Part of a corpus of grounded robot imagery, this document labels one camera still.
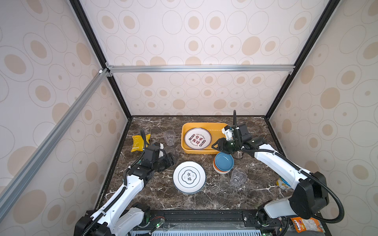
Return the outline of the white plate green flower outline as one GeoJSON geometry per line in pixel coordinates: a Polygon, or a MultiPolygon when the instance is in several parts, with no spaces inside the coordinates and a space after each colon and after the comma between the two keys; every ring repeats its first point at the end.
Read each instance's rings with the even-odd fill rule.
{"type": "Polygon", "coordinates": [[[183,162],[174,170],[173,183],[184,194],[196,194],[206,183],[205,170],[196,162],[183,162]]]}

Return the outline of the white plate red characters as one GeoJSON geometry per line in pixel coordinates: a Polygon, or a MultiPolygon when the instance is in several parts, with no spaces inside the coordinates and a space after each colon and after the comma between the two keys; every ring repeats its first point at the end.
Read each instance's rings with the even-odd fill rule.
{"type": "Polygon", "coordinates": [[[212,140],[210,132],[204,128],[190,129],[184,136],[185,144],[191,149],[205,149],[212,140]]]}

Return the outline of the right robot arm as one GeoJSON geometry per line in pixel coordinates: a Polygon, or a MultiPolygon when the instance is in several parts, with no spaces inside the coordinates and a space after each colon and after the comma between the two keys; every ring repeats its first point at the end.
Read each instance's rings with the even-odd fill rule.
{"type": "Polygon", "coordinates": [[[299,216],[303,219],[314,218],[330,224],[339,223],[344,219],[344,206],[327,186],[326,178],[322,173],[312,173],[296,165],[267,144],[263,138],[253,137],[245,124],[226,125],[221,131],[224,137],[212,145],[213,149],[227,154],[237,151],[248,154],[267,165],[293,189],[294,192],[290,197],[266,203],[262,207],[264,217],[274,219],[299,216]],[[330,198],[338,206],[338,215],[333,219],[318,217],[316,214],[329,204],[330,198]]]}

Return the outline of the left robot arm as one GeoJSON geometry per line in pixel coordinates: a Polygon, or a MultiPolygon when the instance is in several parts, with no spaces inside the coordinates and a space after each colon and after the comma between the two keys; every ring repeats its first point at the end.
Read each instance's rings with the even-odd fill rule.
{"type": "Polygon", "coordinates": [[[88,212],[75,225],[75,236],[127,236],[137,226],[150,224],[151,208],[135,203],[125,212],[135,196],[143,190],[156,172],[177,162],[175,151],[166,151],[163,144],[146,146],[141,156],[127,168],[123,184],[97,211],[88,212]]]}

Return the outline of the clear cup near bin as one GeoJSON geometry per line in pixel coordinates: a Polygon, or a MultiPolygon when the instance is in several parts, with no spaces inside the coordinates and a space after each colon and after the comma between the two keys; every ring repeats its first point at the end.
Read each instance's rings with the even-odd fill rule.
{"type": "Polygon", "coordinates": [[[163,138],[165,140],[165,143],[168,146],[172,147],[175,144],[176,133],[173,130],[167,130],[167,131],[164,132],[163,138]]]}

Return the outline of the yellow plastic bin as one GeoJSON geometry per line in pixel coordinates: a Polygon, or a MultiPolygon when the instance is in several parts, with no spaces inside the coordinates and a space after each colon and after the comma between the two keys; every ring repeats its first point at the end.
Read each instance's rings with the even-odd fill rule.
{"type": "Polygon", "coordinates": [[[187,154],[217,154],[212,145],[225,138],[226,123],[185,123],[182,126],[181,147],[187,154]]]}

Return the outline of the clear cup left front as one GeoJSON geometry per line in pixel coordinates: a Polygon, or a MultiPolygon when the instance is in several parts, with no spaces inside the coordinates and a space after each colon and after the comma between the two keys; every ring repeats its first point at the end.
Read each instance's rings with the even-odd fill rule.
{"type": "Polygon", "coordinates": [[[165,151],[169,160],[175,164],[179,157],[177,151],[173,147],[169,147],[169,146],[165,147],[163,150],[165,151]]]}

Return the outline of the blue bowl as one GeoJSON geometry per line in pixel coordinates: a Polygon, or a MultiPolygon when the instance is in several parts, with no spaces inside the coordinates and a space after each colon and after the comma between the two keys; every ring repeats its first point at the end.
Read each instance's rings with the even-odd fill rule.
{"type": "Polygon", "coordinates": [[[219,152],[215,156],[213,162],[215,162],[217,168],[221,171],[231,170],[234,166],[234,158],[232,157],[232,155],[223,152],[219,152]]]}

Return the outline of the yellow snack bag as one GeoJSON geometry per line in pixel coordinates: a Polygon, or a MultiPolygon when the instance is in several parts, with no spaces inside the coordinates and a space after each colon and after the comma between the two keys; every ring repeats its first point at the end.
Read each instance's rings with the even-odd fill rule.
{"type": "Polygon", "coordinates": [[[133,146],[132,146],[131,152],[143,151],[144,148],[150,144],[150,137],[151,137],[150,134],[146,135],[147,144],[145,144],[141,135],[132,136],[133,146]]]}

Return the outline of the orange white bowl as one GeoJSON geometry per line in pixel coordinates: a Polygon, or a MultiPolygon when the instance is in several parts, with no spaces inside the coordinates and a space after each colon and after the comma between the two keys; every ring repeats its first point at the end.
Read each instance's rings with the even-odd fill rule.
{"type": "Polygon", "coordinates": [[[217,173],[219,173],[219,174],[221,174],[221,175],[225,175],[225,174],[227,174],[227,173],[230,172],[230,170],[228,170],[228,171],[221,171],[220,169],[217,168],[215,162],[213,162],[213,169],[214,169],[217,173]]]}

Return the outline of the clear cup right front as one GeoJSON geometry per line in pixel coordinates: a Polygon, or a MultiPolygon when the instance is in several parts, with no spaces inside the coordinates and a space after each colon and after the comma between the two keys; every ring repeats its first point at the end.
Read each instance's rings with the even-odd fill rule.
{"type": "Polygon", "coordinates": [[[236,168],[231,173],[230,184],[235,187],[240,187],[247,181],[247,179],[247,173],[240,168],[236,168]]]}

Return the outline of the orange snack packet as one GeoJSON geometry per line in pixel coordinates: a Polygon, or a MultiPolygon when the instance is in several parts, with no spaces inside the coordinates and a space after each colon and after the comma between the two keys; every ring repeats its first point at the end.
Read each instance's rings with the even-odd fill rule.
{"type": "Polygon", "coordinates": [[[307,231],[325,233],[325,229],[323,228],[321,222],[317,219],[303,219],[301,217],[294,217],[291,218],[291,221],[293,223],[295,231],[298,233],[307,231]]]}

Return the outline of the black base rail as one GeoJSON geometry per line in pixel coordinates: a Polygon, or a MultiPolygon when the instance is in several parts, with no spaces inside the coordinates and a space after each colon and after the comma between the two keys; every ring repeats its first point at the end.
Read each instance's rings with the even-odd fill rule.
{"type": "Polygon", "coordinates": [[[115,229],[98,222],[90,236],[297,236],[288,218],[259,224],[256,210],[125,210],[115,229]]]}

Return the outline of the horizontal aluminium rail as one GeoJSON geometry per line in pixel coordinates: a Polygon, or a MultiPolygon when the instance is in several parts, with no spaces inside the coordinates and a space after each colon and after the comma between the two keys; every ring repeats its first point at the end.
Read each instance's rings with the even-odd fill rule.
{"type": "Polygon", "coordinates": [[[109,65],[111,73],[182,73],[182,72],[293,72],[295,65],[109,65]]]}

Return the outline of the diagonal aluminium rail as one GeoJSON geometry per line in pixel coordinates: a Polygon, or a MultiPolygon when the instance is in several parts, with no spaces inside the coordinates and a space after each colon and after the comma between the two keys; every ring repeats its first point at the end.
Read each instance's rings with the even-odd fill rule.
{"type": "Polygon", "coordinates": [[[51,130],[49,135],[35,150],[30,159],[24,164],[22,169],[10,182],[1,196],[1,221],[7,216],[13,205],[17,202],[25,188],[28,186],[32,178],[36,175],[43,163],[49,157],[52,150],[65,135],[67,130],[73,124],[79,113],[86,106],[93,93],[109,74],[109,69],[102,69],[96,77],[89,83],[85,90],[80,94],[78,99],[69,107],[67,112],[51,130]]]}

